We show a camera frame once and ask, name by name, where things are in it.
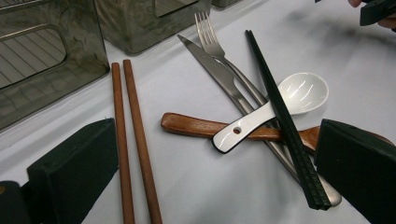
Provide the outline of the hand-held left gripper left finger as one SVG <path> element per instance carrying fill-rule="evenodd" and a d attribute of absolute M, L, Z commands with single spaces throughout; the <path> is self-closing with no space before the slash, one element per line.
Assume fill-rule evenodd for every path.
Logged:
<path fill-rule="evenodd" d="M 27 168 L 41 224 L 81 224 L 118 171 L 115 120 L 88 124 Z"/>

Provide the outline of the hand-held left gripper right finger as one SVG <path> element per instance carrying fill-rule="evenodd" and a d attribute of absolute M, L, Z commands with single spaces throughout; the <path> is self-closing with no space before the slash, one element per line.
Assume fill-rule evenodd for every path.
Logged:
<path fill-rule="evenodd" d="M 396 146 L 373 133 L 325 119 L 315 165 L 371 224 L 396 224 Z"/>

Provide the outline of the brown wooden chopstick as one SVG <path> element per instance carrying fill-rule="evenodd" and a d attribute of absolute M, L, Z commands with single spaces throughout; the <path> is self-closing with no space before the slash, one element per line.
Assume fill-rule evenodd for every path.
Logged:
<path fill-rule="evenodd" d="M 123 224 L 134 224 L 133 194 L 130 177 L 127 137 L 125 131 L 120 65 L 118 63 L 111 64 L 111 74 L 113 83 L 117 144 L 119 150 L 120 191 Z"/>
<path fill-rule="evenodd" d="M 143 178 L 148 213 L 151 224 L 163 224 L 161 208 L 157 196 L 154 176 L 152 173 L 149 150 L 146 140 L 144 124 L 140 111 L 137 89 L 134 81 L 134 71 L 130 60 L 122 61 L 128 100 L 134 127 L 134 138 L 140 163 L 141 175 Z"/>

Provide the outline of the white ceramic spoon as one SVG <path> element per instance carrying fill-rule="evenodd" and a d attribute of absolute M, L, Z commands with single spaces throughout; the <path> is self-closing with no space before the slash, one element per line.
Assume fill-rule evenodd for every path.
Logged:
<path fill-rule="evenodd" d="M 312 73 L 297 73 L 278 84 L 278 90 L 291 115 L 310 112 L 323 105 L 329 88 L 326 81 Z M 265 122 L 276 116 L 271 103 L 259 107 L 217 132 L 212 142 L 221 153 L 228 153 Z"/>

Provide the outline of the brown wooden spoon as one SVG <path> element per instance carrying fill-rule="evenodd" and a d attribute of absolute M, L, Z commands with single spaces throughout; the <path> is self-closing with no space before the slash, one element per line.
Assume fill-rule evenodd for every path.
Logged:
<path fill-rule="evenodd" d="M 161 126 L 169 133 L 213 138 L 224 129 L 227 123 L 207 119 L 198 119 L 177 113 L 163 114 Z M 360 128 L 333 120 L 325 120 L 321 126 L 299 131 L 300 138 L 311 154 L 317 149 L 317 144 L 324 142 L 344 144 L 356 150 L 371 150 L 378 153 L 396 153 L 396 146 L 387 138 Z"/>

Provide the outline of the steel table knife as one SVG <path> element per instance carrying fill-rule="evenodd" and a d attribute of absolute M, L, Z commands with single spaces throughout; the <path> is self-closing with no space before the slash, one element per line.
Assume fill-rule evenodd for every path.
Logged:
<path fill-rule="evenodd" d="M 196 44 L 192 43 L 182 35 L 177 36 L 195 59 L 201 64 L 206 72 L 214 78 L 214 80 L 220 85 L 220 87 L 226 92 L 231 98 L 236 107 L 245 116 L 254 109 L 248 100 L 243 96 L 240 90 L 234 84 L 234 79 L 237 77 L 229 68 L 223 63 L 213 58 L 211 55 L 206 53 L 203 49 L 199 48 Z M 285 152 L 284 144 L 278 143 L 281 140 L 259 140 L 263 141 L 280 159 L 283 165 L 289 170 L 296 181 L 299 182 L 297 173 L 294 168 L 291 156 Z M 319 180 L 328 196 L 328 199 L 332 206 L 336 206 L 342 201 L 342 196 L 329 184 L 324 178 L 319 176 Z"/>

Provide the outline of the white tablecloth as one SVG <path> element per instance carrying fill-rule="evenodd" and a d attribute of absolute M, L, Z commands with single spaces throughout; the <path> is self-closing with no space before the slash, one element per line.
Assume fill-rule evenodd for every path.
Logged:
<path fill-rule="evenodd" d="M 360 26 L 347 0 L 242 0 L 210 15 L 227 58 L 253 83 L 261 77 L 252 32 L 276 80 L 323 77 L 325 105 L 295 118 L 300 129 L 334 119 L 396 143 L 396 33 Z M 230 122 L 239 111 L 182 45 L 179 36 L 132 58 L 163 224 L 369 224 L 349 203 L 317 211 L 262 142 L 228 154 L 207 139 L 165 132 L 166 112 Z M 0 132 L 0 180 L 24 183 L 27 167 L 83 126 L 114 114 L 104 77 Z"/>

